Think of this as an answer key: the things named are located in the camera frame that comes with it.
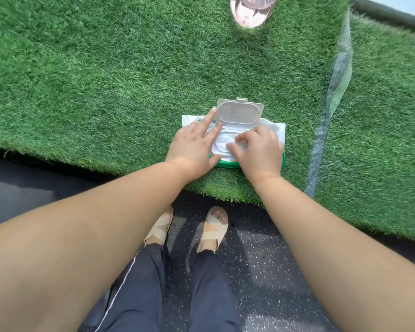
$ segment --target gray fabric strip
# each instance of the gray fabric strip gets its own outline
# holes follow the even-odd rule
[[[343,20],[343,27],[338,40],[338,53],[334,62],[334,71],[332,73],[331,81],[329,82],[329,87],[327,88],[325,106],[321,111],[320,122],[315,131],[315,141],[312,146],[309,174],[306,178],[306,188],[304,189],[304,193],[311,198],[314,197],[317,188],[321,161],[323,159],[327,135],[329,134],[331,117],[349,85],[352,74],[350,13],[351,10],[348,9]]]

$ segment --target person's right hand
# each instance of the person's right hand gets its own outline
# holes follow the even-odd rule
[[[247,151],[237,143],[247,141]],[[283,164],[283,144],[278,142],[277,134],[268,127],[260,125],[255,129],[237,135],[236,143],[228,143],[227,148],[234,154],[241,168],[255,188],[270,177],[280,176]]]

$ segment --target wet wipes package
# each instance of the wet wipes package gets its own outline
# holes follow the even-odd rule
[[[217,113],[214,121],[210,124],[209,132],[218,122],[223,123],[220,134],[212,145],[211,155],[220,154],[221,160],[217,166],[222,168],[239,168],[240,165],[234,156],[227,150],[226,145],[235,142],[235,137],[239,133],[251,130],[258,125],[266,125],[273,130],[278,137],[278,141],[285,144],[285,123],[273,123],[261,117],[264,109],[263,104],[248,102],[245,98],[237,98],[236,100],[218,99]],[[183,115],[182,125],[187,126],[193,121],[200,121],[205,116]],[[246,150],[247,143],[239,144]],[[283,153],[283,167],[285,166],[285,154]]]

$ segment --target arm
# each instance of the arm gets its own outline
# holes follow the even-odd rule
[[[0,331],[76,331],[162,211],[220,156],[215,116],[182,128],[166,161],[0,224]]]
[[[415,265],[280,177],[282,151],[266,127],[230,144],[315,296],[344,331],[415,331]]]

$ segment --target person's left hand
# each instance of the person's left hand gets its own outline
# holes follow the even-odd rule
[[[173,163],[182,169],[186,184],[208,173],[221,159],[219,154],[209,158],[209,153],[221,131],[222,124],[217,123],[205,136],[215,113],[216,108],[213,107],[203,120],[194,121],[181,128],[169,146],[166,162]]]

